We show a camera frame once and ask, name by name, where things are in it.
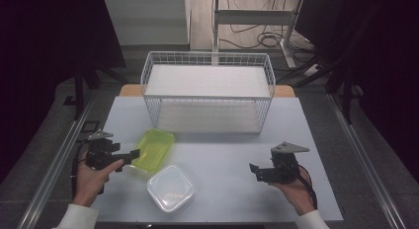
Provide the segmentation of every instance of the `white wall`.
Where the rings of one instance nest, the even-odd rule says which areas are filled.
[[[189,43],[189,0],[105,0],[120,45]]]

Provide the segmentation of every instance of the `wooden table edge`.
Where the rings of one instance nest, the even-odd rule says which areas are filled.
[[[142,97],[142,90],[139,84],[123,85],[120,97]],[[277,85],[274,98],[295,98],[295,92],[289,85]]]

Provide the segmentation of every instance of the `white sleeve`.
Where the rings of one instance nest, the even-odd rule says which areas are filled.
[[[97,209],[68,204],[64,217],[55,229],[93,229],[98,215]]]
[[[298,229],[328,229],[329,227],[324,222],[323,218],[321,218],[320,212],[318,210],[314,210],[300,216],[295,221],[296,226]]]

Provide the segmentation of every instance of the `metal rail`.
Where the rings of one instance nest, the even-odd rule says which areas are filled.
[[[34,197],[31,200],[31,203],[26,209],[21,222],[19,223],[17,228],[25,228],[25,229],[32,229],[38,222],[40,215],[42,213],[43,207],[46,204],[46,201],[49,198],[50,193],[52,192],[53,187],[55,186],[56,180],[61,173],[62,168],[65,165],[65,162],[68,158],[68,155],[71,152],[71,149],[76,141],[77,135],[79,134],[84,120],[87,117],[87,114],[91,110],[93,100],[95,97],[95,91],[86,95],[86,107],[81,113],[78,120],[75,120],[68,131],[67,136],[65,137],[61,147],[55,154],[54,158],[49,165],[48,170],[46,171],[40,186],[38,187],[37,191],[35,192]]]
[[[370,182],[373,192],[377,197],[378,203],[381,206],[391,228],[406,228],[403,223],[403,220],[401,219],[400,213],[398,212],[397,206],[395,205],[385,185],[379,178],[378,173],[374,168],[369,156],[367,155],[367,152],[364,149],[363,144],[358,138],[356,131],[354,130],[352,125],[346,122],[345,118],[340,112],[340,110],[342,110],[342,107],[339,103],[338,98],[335,95],[330,94],[328,94],[327,97],[333,106],[335,114],[337,115],[339,122],[341,123],[342,128],[351,143],[352,149],[354,150],[354,153],[360,162],[361,168],[363,169],[367,177],[367,180]]]

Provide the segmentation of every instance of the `human arm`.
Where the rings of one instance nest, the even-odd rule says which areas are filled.
[[[308,172],[300,167],[300,175],[311,184]],[[287,201],[294,207],[298,219],[295,221],[298,229],[326,229],[327,227],[318,210],[313,206],[311,196],[304,184],[295,180],[290,184],[269,183],[270,186],[278,188],[286,197]]]
[[[109,174],[120,166],[124,160],[118,160],[101,171],[95,171],[81,161],[77,169],[76,195],[68,205],[64,217],[56,229],[94,228],[99,210],[90,208],[102,186],[109,180]]]

